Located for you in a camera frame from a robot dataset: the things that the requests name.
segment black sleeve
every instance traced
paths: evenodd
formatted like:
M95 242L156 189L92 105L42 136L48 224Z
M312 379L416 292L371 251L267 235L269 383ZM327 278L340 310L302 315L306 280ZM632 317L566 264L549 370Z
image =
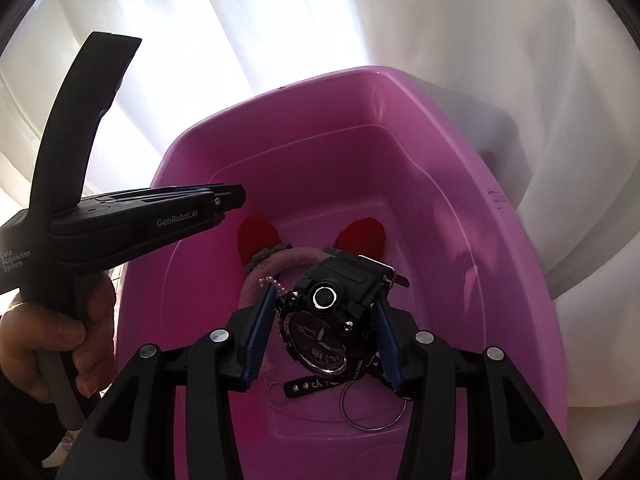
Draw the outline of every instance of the black sleeve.
M53 453L66 433L53 404L41 404L1 373L0 418L16 446L39 471L41 462Z

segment person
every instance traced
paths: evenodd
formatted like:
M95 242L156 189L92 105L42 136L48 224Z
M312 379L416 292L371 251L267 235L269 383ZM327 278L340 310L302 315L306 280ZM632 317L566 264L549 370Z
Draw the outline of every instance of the person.
M91 397L104 390L115 374L115 300L104 273L87 297L84 322L37 303L23 303L19 295L0 318L0 418L5 433L43 478L55 473L44 470L42 461L56 449L66 429L58 420L34 352L72 352L80 393Z

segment key ring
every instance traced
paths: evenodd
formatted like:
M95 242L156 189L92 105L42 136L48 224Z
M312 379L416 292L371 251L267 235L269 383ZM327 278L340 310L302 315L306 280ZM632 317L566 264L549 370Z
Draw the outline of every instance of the key ring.
M344 418L344 420L346 420L349 423L350 426L353 426L354 428L356 428L358 430L362 430L362 431L381 431L381 430L386 430L386 428L391 427L398 420L400 420L400 418L402 417L402 414L404 413L404 410L406 409L406 399L404 399L404 404L402 405L402 411L400 412L400 415L396 416L396 418L394 420L392 420L388 424L385 424L384 426L380 426L378 428L365 428L364 426L360 426L359 424L357 424L356 422L351 420L347 416L347 413L344 411L344 396L347 393L347 390L349 389L349 387L351 386L351 384L353 382L354 381L349 381L348 383L346 383L344 385L344 388L342 389L342 391L340 393L340 413L342 414L342 417Z
M271 387L274 384L281 384L284 387L284 383L281 381L273 381L273 383L269 384L269 386L267 386L267 397L269 397L269 400L274 404L280 404L280 405L286 404L287 402L289 402L289 397L287 396L284 397L284 400L276 400L271 396Z

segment human hand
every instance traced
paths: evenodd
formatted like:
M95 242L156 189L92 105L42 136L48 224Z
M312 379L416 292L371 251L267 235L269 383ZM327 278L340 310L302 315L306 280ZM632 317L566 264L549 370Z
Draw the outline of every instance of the human hand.
M115 375L115 300L113 284L104 273L87 297L85 324L37 303L12 306L0 319L0 370L37 401L52 402L34 351L72 351L80 393L91 397L105 389Z

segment blue gripper pad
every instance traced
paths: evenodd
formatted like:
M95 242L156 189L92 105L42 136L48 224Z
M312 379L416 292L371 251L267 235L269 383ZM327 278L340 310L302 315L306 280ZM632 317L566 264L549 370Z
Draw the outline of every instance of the blue gripper pad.
M273 318L276 313L276 298L276 287L273 283L268 283L262 296L262 301L254 306L254 309L257 309L257 313L255 313L254 325L244 344L244 369L241 377L247 388L258 378L258 373L260 373L262 358L267 348Z
M380 301L376 302L376 336L378 338L378 352L385 371L386 380L389 381L395 392L402 389L400 347L391 328L391 323L386 315L385 307Z

